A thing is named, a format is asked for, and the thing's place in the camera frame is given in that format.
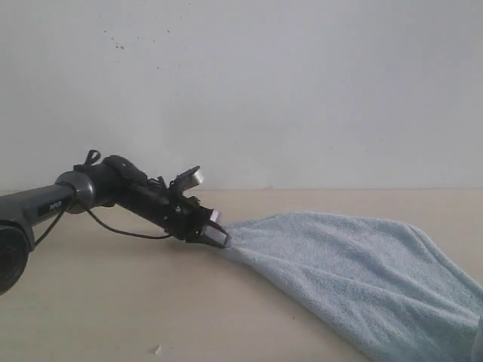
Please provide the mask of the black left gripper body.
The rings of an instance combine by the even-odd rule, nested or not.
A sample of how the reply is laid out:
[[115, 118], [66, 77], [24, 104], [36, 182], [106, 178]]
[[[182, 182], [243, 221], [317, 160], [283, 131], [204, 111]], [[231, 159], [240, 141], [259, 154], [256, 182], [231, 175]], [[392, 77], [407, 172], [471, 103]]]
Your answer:
[[205, 229], [212, 210], [195, 197], [170, 192], [162, 183], [149, 180], [131, 183], [120, 193], [120, 206], [161, 227], [165, 233], [188, 243], [212, 245]]

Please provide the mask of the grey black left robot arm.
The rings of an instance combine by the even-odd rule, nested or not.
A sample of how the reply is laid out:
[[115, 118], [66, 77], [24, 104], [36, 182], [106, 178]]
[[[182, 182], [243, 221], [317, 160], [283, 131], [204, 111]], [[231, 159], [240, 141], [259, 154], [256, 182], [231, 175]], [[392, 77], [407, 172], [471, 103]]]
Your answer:
[[91, 213], [95, 207], [118, 205], [163, 230], [161, 239], [225, 249], [230, 236], [219, 224], [219, 213], [203, 207], [185, 191], [203, 182], [195, 166], [169, 183], [148, 177], [119, 155], [102, 158], [89, 151], [83, 163], [62, 173], [50, 186], [1, 197], [1, 292], [8, 292], [25, 271], [30, 253], [44, 240], [33, 228], [50, 219], [57, 224], [65, 213]]

